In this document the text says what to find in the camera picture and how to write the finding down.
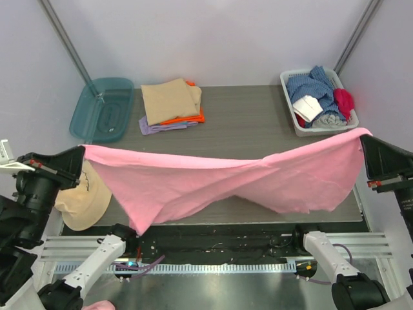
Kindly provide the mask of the pink t shirt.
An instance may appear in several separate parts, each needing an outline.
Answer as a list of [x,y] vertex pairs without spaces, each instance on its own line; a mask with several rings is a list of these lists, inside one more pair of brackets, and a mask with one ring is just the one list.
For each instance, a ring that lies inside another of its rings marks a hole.
[[138,234],[239,196],[278,213],[333,211],[364,164],[364,128],[257,160],[230,160],[85,147],[85,158]]

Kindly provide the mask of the lavender t shirt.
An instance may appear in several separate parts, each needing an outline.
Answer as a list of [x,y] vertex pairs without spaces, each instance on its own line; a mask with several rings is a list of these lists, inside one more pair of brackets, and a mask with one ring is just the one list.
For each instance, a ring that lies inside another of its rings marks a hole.
[[155,134],[155,133],[163,132],[163,131],[187,129],[189,127],[193,127],[198,124],[198,122],[196,121],[190,121],[190,122],[192,122],[191,125],[182,126],[182,127],[175,127],[175,126],[170,126],[170,125],[149,125],[146,116],[144,116],[139,120],[139,128],[140,128],[142,135],[147,136],[147,135],[151,135],[151,134]]

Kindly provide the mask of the beige t shirt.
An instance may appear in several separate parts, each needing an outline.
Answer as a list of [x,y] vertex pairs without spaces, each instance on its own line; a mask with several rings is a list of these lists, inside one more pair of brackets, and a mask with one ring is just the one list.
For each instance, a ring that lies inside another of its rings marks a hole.
[[201,89],[189,85],[183,78],[158,85],[142,85],[141,91],[149,125],[197,116],[201,112]]

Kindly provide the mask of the orange t shirt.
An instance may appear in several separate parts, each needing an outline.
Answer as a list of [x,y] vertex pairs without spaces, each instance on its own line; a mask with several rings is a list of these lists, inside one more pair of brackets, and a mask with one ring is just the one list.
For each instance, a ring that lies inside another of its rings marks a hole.
[[195,107],[198,111],[198,115],[183,117],[183,118],[170,119],[168,121],[164,121],[164,122],[160,123],[160,125],[166,126],[166,125],[172,125],[172,124],[182,123],[182,122],[198,122],[198,123],[204,123],[205,122],[205,116],[204,116],[204,113],[203,113],[203,109],[201,107],[201,94],[202,94],[202,91],[194,82],[186,81],[186,84],[188,86],[188,89],[190,91],[192,99],[194,100]]

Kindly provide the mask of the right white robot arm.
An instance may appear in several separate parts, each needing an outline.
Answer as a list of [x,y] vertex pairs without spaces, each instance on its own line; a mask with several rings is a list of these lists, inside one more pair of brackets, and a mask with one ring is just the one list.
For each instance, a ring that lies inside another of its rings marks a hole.
[[[412,230],[412,153],[381,139],[360,137],[365,157],[368,186],[378,193],[393,192],[408,231]],[[304,231],[297,226],[291,246],[300,255],[311,254],[331,283],[337,309],[412,309],[412,286],[391,300],[376,280],[344,259],[321,231]]]

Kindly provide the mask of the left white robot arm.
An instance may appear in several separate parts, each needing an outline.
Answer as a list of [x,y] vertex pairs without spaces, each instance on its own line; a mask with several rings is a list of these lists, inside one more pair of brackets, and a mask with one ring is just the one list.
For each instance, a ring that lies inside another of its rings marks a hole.
[[71,274],[37,291],[31,250],[41,239],[59,191],[80,183],[83,146],[53,156],[28,153],[16,158],[1,140],[1,173],[16,180],[16,199],[1,197],[1,309],[80,309],[103,271],[120,256],[136,253],[136,233],[115,224],[99,247]]

